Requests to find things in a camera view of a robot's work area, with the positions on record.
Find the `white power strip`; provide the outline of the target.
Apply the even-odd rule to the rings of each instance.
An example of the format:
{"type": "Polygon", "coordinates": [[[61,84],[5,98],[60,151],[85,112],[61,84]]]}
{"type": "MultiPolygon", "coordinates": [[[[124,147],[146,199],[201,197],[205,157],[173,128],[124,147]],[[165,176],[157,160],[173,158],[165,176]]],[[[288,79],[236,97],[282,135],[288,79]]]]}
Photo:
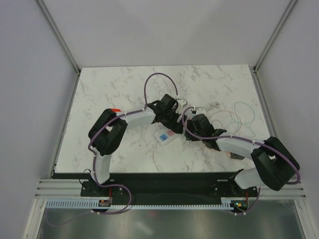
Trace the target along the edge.
{"type": "Polygon", "coordinates": [[[176,134],[172,130],[164,128],[154,133],[155,140],[161,146],[171,143],[177,138],[177,136],[178,134],[176,134]]]}

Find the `black cube adapter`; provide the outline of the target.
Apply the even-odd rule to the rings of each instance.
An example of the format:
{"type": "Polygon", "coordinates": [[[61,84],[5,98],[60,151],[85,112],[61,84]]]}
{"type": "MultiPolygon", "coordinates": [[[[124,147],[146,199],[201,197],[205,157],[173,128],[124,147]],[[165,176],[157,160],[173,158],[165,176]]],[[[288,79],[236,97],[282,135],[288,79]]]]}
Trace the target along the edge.
{"type": "Polygon", "coordinates": [[[231,152],[230,153],[230,158],[231,159],[237,159],[237,160],[243,160],[245,157],[231,152]]]}

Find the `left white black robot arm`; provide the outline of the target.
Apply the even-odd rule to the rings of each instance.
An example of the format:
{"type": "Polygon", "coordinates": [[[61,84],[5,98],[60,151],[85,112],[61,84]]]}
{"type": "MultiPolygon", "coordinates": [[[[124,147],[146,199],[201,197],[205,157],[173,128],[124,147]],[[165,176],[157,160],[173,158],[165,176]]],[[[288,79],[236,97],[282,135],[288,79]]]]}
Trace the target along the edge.
{"type": "Polygon", "coordinates": [[[120,146],[126,131],[160,123],[172,132],[182,134],[181,110],[186,103],[184,99],[175,99],[165,94],[161,100],[147,103],[141,110],[128,113],[104,110],[88,133],[88,150],[94,154],[92,190],[99,196],[109,192],[107,181],[110,178],[111,157],[120,146]]]}

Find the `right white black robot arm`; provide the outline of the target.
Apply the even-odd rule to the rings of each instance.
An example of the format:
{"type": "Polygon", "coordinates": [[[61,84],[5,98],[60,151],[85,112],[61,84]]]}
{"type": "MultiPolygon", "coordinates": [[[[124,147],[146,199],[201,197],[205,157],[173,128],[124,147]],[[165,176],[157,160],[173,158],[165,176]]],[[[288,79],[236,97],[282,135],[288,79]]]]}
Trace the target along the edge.
{"type": "Polygon", "coordinates": [[[266,185],[279,191],[296,176],[298,184],[301,176],[300,165],[276,137],[254,141],[228,133],[224,129],[215,129],[205,114],[192,119],[183,117],[188,140],[200,140],[206,147],[217,151],[229,152],[253,161],[255,167],[238,170],[230,178],[228,190],[234,196],[240,196],[251,187],[266,185]]]}

